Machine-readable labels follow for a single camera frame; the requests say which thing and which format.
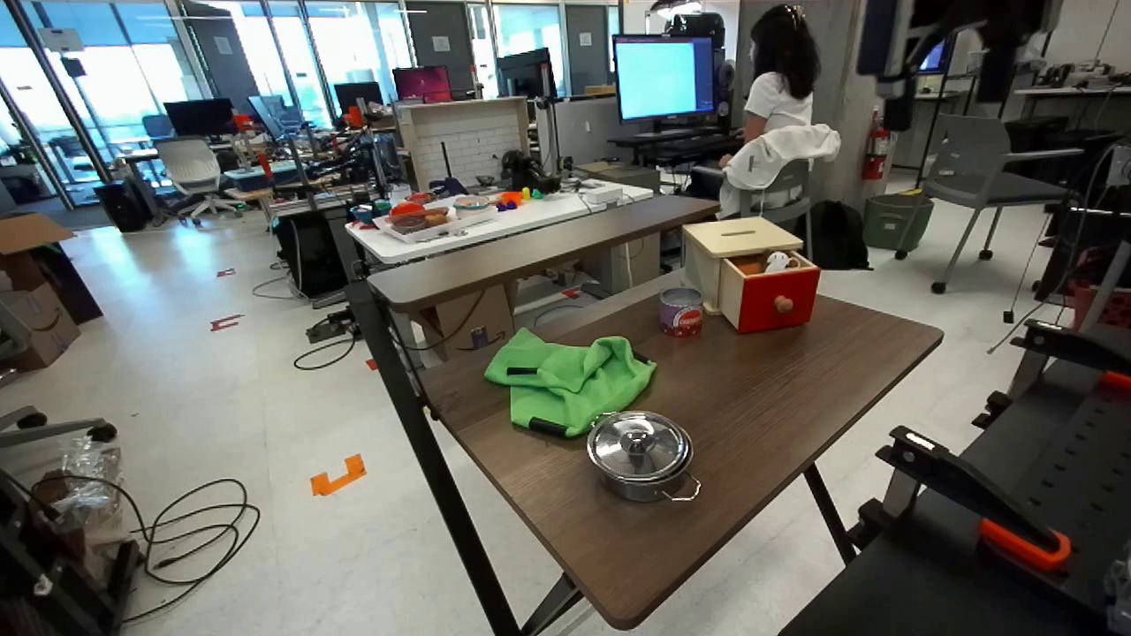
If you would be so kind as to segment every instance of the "ceiling light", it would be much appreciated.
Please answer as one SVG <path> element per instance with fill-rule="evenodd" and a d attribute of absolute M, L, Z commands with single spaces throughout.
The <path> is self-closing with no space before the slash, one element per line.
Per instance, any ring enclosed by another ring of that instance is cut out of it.
<path fill-rule="evenodd" d="M 699 0 L 652 0 L 648 16 L 658 15 L 658 16 L 671 16 L 671 15 L 699 15 L 704 3 Z"/>

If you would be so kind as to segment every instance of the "metal bowl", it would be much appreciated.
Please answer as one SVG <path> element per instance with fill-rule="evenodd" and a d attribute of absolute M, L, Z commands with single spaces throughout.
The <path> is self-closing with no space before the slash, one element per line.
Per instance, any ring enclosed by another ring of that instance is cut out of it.
<path fill-rule="evenodd" d="M 691 433 L 662 413 L 599 413 L 585 455 L 624 503 L 691 503 L 699 495 L 699 480 L 686 490 L 695 455 Z"/>

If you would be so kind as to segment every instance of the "black hair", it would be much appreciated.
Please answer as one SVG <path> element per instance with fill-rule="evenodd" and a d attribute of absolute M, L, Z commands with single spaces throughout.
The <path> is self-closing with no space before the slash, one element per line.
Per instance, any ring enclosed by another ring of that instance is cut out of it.
<path fill-rule="evenodd" d="M 808 23 L 796 3 L 771 8 L 752 27 L 750 39 L 752 54 L 752 79 L 777 71 L 787 85 L 787 95 L 804 98 L 814 95 L 815 81 L 815 42 Z"/>

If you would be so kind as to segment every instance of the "black metal table frame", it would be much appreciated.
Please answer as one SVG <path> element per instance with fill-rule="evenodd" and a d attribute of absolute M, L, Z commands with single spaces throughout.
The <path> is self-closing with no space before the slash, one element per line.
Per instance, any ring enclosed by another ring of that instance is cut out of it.
<path fill-rule="evenodd" d="M 575 590 L 575 584 L 562 574 L 562 578 L 546 590 L 546 597 L 534 609 L 534 614 L 520 627 L 500 584 L 494 575 L 494 564 L 484 551 L 484 539 L 467 513 L 467 503 L 451 480 L 451 471 L 436 440 L 431 419 L 428 419 L 428 396 L 423 384 L 417 377 L 414 356 L 411 356 L 411 341 L 403 340 L 403 332 L 395 329 L 395 314 L 392 306 L 383 300 L 383 292 L 366 281 L 364 274 L 364 261 L 358 254 L 358 244 L 350 240 L 345 225 L 345 213 L 327 213 L 327 225 L 345 270 L 345 300 L 354 311 L 354 320 L 377 363 L 377 376 L 390 389 L 390 398 L 395 405 L 395 417 L 414 446 L 414 455 L 423 471 L 428 490 L 454 539 L 459 563 L 470 575 L 470 586 L 490 622 L 490 629 L 498 636 L 517 636 L 517 634 L 544 634 L 555 618 L 562 618 L 582 595 Z M 836 545 L 836 553 L 846 559 L 846 564 L 855 559 L 855 549 L 848 539 L 848 529 L 836 515 L 836 504 L 831 503 L 824 478 L 815 471 L 815 463 L 808 463 L 804 471 L 804 484 L 815 497 L 815 508 Z"/>

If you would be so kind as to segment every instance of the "trash can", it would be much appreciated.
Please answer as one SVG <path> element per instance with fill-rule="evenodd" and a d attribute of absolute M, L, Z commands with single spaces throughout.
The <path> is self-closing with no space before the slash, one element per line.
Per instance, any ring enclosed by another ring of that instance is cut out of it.
<path fill-rule="evenodd" d="M 929 224 L 929 199 L 921 191 L 875 194 L 861 210 L 861 240 L 881 251 L 904 257 L 920 248 Z"/>
<path fill-rule="evenodd" d="M 116 231 L 142 234 L 149 225 L 149 213 L 143 213 L 133 185 L 126 185 L 126 181 L 103 185 L 103 187 L 94 187 L 94 194 Z"/>

